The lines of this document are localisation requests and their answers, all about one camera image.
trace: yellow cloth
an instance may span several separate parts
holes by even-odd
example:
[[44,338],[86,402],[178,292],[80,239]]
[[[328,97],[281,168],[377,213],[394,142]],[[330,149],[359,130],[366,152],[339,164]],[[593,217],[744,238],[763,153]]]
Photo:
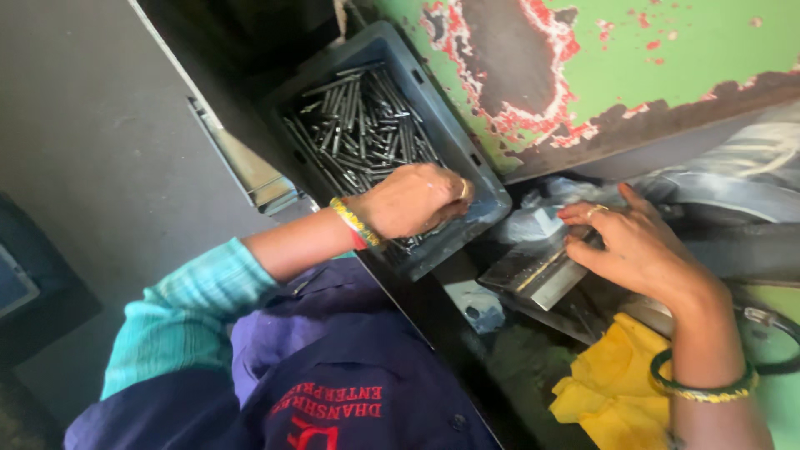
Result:
[[[650,362],[669,341],[624,312],[555,385],[550,411],[579,423],[600,450],[666,449],[669,401],[651,384]],[[670,363],[662,374],[670,377]]]

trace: light blue sleeve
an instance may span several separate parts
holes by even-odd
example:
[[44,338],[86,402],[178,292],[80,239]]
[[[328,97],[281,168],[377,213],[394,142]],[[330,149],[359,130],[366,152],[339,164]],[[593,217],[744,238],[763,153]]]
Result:
[[278,288],[238,239],[186,263],[125,306],[100,399],[185,368],[230,373],[226,325],[264,306]]

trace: plastic crate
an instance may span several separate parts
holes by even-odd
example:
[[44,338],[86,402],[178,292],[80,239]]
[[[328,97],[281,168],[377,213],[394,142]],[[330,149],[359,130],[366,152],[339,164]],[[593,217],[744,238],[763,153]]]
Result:
[[[281,117],[294,107],[299,95],[332,81],[336,72],[378,60],[386,63],[392,79],[422,117],[422,126],[440,158],[475,185],[475,201],[469,213],[423,241],[395,268],[398,275],[417,280],[505,217],[511,199],[392,25],[376,22],[331,53],[301,66],[300,73],[273,91],[259,109],[281,147],[295,150]],[[324,179],[311,162],[306,162],[306,169],[313,178]],[[327,191],[326,198],[314,195],[314,199],[327,204],[334,189],[328,186]]]

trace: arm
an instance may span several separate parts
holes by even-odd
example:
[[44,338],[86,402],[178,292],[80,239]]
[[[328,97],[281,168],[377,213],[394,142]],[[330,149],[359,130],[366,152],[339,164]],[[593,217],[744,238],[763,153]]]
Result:
[[[398,168],[373,190],[346,199],[386,239],[414,235],[466,213],[469,182],[432,164]],[[187,368],[230,372],[226,324],[263,307],[280,283],[353,250],[348,225],[330,208],[209,251],[125,308],[101,400],[132,384]]]
[[[675,329],[673,377],[694,388],[721,388],[742,378],[745,358],[730,292],[683,246],[646,200],[626,184],[620,210],[594,210],[589,203],[559,212],[569,225],[591,225],[605,250],[568,236],[568,255],[594,273],[664,303]],[[708,404],[673,396],[674,434],[687,448],[769,449],[772,438],[754,397]]]

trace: gold ring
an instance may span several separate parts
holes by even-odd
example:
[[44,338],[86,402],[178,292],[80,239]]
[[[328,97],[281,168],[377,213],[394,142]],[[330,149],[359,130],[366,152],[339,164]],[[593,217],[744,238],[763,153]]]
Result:
[[592,214],[594,214],[595,212],[600,211],[600,210],[608,211],[609,209],[608,209],[608,207],[603,206],[603,205],[594,205],[594,207],[592,209],[590,209],[589,212],[586,213],[586,219],[587,220],[591,219],[592,218]]
[[464,178],[461,179],[461,183],[464,185],[464,188],[461,189],[461,197],[459,197],[459,199],[464,200],[470,195],[470,184]]

